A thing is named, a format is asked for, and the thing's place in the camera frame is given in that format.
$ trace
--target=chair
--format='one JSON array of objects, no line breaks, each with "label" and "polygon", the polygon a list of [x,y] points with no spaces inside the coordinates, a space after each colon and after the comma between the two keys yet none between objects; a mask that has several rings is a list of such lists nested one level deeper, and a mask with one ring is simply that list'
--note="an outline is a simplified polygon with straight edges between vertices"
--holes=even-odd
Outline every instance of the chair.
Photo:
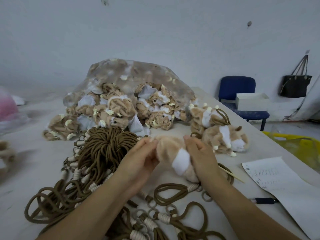
[{"label": "chair", "polygon": [[[219,102],[224,100],[236,100],[237,93],[254,93],[256,81],[247,76],[225,76],[221,79],[219,89]],[[262,120],[260,130],[264,130],[266,119],[270,114],[267,111],[239,111],[235,103],[222,102],[225,106],[235,112],[241,118],[247,120]]]}]

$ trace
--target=bag handle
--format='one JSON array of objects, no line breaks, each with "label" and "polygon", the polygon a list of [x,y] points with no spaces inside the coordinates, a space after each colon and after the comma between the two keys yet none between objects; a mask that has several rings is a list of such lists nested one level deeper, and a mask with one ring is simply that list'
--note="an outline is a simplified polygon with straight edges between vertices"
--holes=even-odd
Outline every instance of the bag handle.
[{"label": "bag handle", "polygon": [[298,63],[298,65],[296,66],[296,68],[294,68],[294,70],[293,70],[293,72],[291,73],[291,75],[294,74],[294,72],[296,71],[296,69],[297,69],[298,67],[299,67],[299,68],[298,68],[297,73],[295,74],[295,76],[298,76],[298,72],[300,71],[301,68],[302,68],[302,70],[301,70],[300,76],[302,76],[305,67],[306,67],[306,75],[307,75],[308,59],[309,59],[309,56],[308,56],[308,55],[305,55],[305,56],[301,59],[301,61]]}]

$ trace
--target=yellow crate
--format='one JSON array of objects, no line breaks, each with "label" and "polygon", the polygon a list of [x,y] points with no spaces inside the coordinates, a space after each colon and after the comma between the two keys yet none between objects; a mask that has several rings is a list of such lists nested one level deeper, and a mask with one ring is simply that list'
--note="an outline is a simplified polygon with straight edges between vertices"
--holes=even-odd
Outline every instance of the yellow crate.
[{"label": "yellow crate", "polygon": [[320,172],[320,141],[307,136],[287,135],[263,131],[265,135],[292,153],[306,165]]}]

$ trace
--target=floor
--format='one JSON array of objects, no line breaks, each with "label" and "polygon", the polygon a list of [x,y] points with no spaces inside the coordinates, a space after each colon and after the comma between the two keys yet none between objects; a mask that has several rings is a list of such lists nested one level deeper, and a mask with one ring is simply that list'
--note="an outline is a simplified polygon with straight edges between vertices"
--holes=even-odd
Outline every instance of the floor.
[{"label": "floor", "polygon": [[[252,124],[260,129],[261,123]],[[320,141],[320,124],[310,122],[267,122],[264,131],[312,137]]]}]

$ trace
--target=forearm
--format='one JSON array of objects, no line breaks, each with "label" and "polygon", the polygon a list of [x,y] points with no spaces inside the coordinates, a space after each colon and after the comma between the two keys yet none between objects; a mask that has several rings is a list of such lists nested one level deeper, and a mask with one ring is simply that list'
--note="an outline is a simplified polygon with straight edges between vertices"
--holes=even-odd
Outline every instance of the forearm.
[{"label": "forearm", "polygon": [[208,193],[222,209],[240,240],[298,240],[233,186],[221,182],[208,188]]},{"label": "forearm", "polygon": [[111,177],[66,218],[40,235],[38,240],[100,240],[126,203],[124,189],[119,185],[117,179]]}]

